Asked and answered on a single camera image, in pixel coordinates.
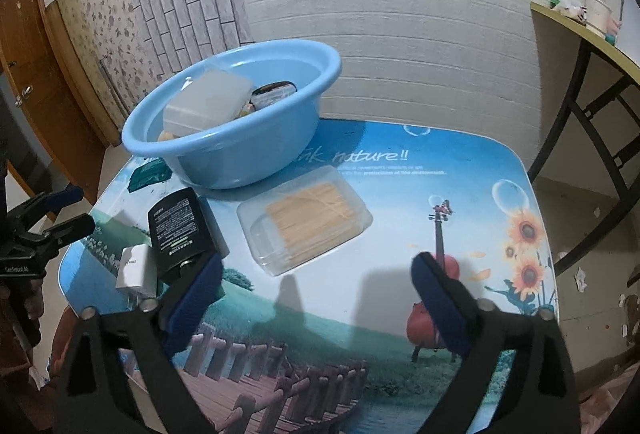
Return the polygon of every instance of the floor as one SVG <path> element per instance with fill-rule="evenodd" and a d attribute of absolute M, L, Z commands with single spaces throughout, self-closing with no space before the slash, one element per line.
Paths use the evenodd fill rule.
<path fill-rule="evenodd" d="M 129 154 L 122 146 L 106 151 L 98 195 L 128 159 Z M 554 261 L 558 260 L 559 253 L 577 244 L 614 203 L 604 195 L 547 179 L 539 179 L 535 191 L 551 249 L 556 255 Z M 62 210 L 58 220 L 69 219 L 90 209 L 89 202 L 83 200 Z M 638 294 L 637 286 L 626 288 L 626 280 L 640 260 L 636 235 L 631 219 L 623 221 L 594 251 L 558 277 L 561 329 L 574 371 L 578 374 L 603 360 L 614 360 L 628 349 L 622 335 L 625 312 L 619 307 L 619 302 L 622 293 Z M 42 374 L 47 374 L 52 337 L 66 306 L 57 280 L 63 254 L 64 251 L 50 262 L 44 281 L 45 315 L 40 321 L 42 341 L 34 350 L 34 364 Z M 574 279 L 578 267 L 586 273 L 584 292 L 578 292 Z M 613 362 L 610 366 L 606 370 L 610 371 Z M 134 392 L 149 425 L 160 429 L 161 424 L 148 396 L 138 388 Z"/>

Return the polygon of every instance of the wooden bridge print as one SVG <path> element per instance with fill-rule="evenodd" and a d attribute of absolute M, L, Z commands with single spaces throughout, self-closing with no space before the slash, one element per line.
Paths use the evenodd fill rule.
<path fill-rule="evenodd" d="M 366 362 L 294 367 L 286 356 L 287 344 L 237 344 L 217 338 L 215 329 L 206 324 L 200 330 L 191 340 L 184 369 L 178 369 L 178 373 L 218 432 L 338 432 L 362 396 L 369 373 Z M 210 348 L 213 356 L 201 373 Z M 228 376 L 223 377 L 229 364 Z M 127 357 L 125 370 L 144 388 L 132 355 Z"/>

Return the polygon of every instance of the metal bolt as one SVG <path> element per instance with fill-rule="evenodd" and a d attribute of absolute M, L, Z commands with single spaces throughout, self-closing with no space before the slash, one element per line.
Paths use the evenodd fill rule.
<path fill-rule="evenodd" d="M 93 306 L 86 307 L 80 312 L 80 318 L 82 320 L 92 319 L 95 317 L 95 314 L 97 312 L 98 309 L 94 308 Z"/>
<path fill-rule="evenodd" d="M 158 300 L 156 299 L 144 299 L 138 306 L 143 313 L 153 311 L 158 307 Z"/>
<path fill-rule="evenodd" d="M 495 309 L 494 301 L 489 299 L 478 299 L 478 307 L 482 311 L 493 311 Z"/>
<path fill-rule="evenodd" d="M 549 308 L 538 308 L 538 315 L 545 321 L 554 320 L 556 315 Z"/>

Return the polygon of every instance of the container lid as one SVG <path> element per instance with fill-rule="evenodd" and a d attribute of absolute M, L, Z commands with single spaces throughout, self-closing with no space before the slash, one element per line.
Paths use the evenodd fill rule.
<path fill-rule="evenodd" d="M 332 166 L 291 179 L 238 206 L 254 260 L 280 275 L 361 234 L 373 218 Z"/>
<path fill-rule="evenodd" d="M 169 100 L 162 113 L 163 128 L 183 137 L 227 123 L 238 116 L 253 89 L 244 76 L 210 69 Z"/>

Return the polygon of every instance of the blue plastic basin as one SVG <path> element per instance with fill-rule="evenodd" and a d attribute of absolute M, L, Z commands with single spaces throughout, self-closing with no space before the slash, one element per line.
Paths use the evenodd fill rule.
<path fill-rule="evenodd" d="M 298 91 L 224 125 L 170 141 L 156 141 L 162 110 L 185 79 L 220 68 L 255 86 L 289 80 Z M 165 81 L 133 109 L 122 143 L 134 156 L 162 158 L 185 183 L 231 189 L 260 181 L 292 162 L 316 132 L 320 95 L 340 75 L 340 55 L 312 40 L 272 40 L 214 55 Z"/>

